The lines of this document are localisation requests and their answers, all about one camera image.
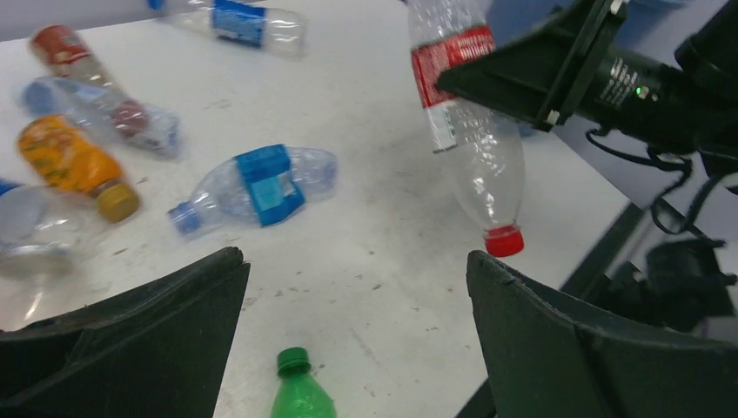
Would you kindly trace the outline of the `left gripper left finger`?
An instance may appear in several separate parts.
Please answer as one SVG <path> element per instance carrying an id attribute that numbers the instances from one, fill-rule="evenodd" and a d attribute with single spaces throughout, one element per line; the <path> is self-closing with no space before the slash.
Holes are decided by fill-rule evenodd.
<path id="1" fill-rule="evenodd" d="M 250 265 L 225 247 L 1 335 L 4 417 L 210 417 Z"/>

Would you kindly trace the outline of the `red cap red label bottle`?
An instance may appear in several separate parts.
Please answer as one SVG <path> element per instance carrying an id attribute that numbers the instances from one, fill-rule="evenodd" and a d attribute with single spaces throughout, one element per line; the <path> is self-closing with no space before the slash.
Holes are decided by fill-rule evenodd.
<path id="1" fill-rule="evenodd" d="M 518 126 L 486 107 L 441 91 L 439 75 L 495 48 L 475 1 L 409 1 L 411 65 L 434 152 L 467 215 L 497 258 L 524 249 L 517 217 L 525 162 Z"/>

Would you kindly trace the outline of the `green plastic bottle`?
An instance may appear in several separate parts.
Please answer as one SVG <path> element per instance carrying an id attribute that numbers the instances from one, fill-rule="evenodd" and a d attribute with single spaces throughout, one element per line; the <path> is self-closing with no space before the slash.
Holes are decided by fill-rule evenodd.
<path id="1" fill-rule="evenodd" d="M 277 356 L 281 383 L 272 404 L 271 418 L 337 418 L 333 399 L 312 376 L 309 354 L 289 347 Z"/>

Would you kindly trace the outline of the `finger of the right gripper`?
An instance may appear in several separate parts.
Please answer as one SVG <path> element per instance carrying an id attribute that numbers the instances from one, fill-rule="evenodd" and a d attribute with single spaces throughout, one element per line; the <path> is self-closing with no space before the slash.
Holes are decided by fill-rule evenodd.
<path id="1" fill-rule="evenodd" d="M 435 85 L 549 131 L 577 112 L 626 8 L 624 1 L 577 1 L 525 36 L 441 72 Z"/>

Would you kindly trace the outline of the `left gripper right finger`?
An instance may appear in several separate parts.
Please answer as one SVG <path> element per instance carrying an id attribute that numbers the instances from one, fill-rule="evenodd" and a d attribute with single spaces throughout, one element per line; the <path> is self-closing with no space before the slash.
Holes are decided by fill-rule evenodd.
<path id="1" fill-rule="evenodd" d="M 623 318 L 479 250 L 466 283 L 499 417 L 734 417 L 734 344 Z"/>

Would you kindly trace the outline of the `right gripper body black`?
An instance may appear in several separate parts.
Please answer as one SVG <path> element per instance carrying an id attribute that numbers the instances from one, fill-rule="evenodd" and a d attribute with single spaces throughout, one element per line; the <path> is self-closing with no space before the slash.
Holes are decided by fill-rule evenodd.
<path id="1" fill-rule="evenodd" d="M 737 3 L 726 2 L 674 53 L 672 67 L 608 49 L 577 114 L 654 151 L 701 155 L 709 177 L 737 172 Z"/>

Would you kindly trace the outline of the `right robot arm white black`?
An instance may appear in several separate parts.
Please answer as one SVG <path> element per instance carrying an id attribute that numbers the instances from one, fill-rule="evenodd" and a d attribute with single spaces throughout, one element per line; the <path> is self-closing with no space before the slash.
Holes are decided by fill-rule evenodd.
<path id="1" fill-rule="evenodd" d="M 727 289 L 737 278 L 715 257 L 722 242 L 681 235 L 737 172 L 737 4 L 725 3 L 687 37 L 672 66 L 614 44 L 626 17 L 622 1 L 578 1 L 538 30 L 443 71 L 436 85 L 541 131 L 582 117 L 594 123 L 586 132 L 592 145 L 611 131 L 638 139 L 646 156 L 624 159 L 678 172 L 675 188 L 689 180 L 698 154 L 708 178 L 681 224 L 666 229 L 673 241 L 647 253 L 641 279 L 614 279 L 600 297 L 620 316 L 687 332 L 735 312 Z"/>

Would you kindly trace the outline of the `crushed blue label bottle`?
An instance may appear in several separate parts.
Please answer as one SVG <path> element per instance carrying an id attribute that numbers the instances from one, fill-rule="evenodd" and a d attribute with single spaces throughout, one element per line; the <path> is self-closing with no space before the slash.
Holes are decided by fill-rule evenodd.
<path id="1" fill-rule="evenodd" d="M 167 216 L 187 239 L 229 223 L 273 226 L 311 202 L 330 198 L 338 174 L 338 158 L 329 151 L 268 145 L 213 168 Z"/>

